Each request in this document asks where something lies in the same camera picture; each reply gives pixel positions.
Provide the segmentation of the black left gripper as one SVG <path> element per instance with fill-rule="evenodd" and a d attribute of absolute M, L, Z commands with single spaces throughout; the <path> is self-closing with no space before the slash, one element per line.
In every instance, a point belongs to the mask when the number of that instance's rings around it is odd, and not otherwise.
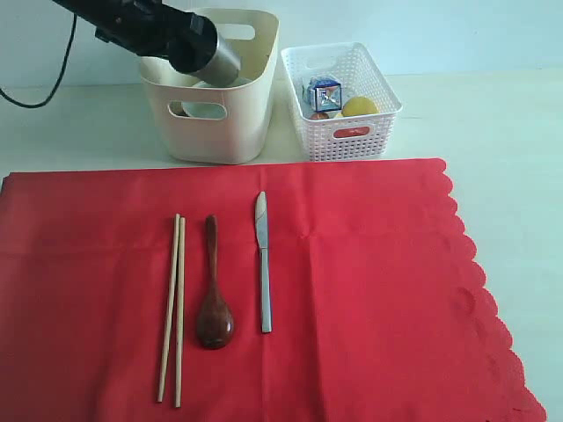
<path fill-rule="evenodd" d="M 55 0 L 96 27 L 95 36 L 138 56 L 166 57 L 172 36 L 193 14 L 160 1 Z"/>

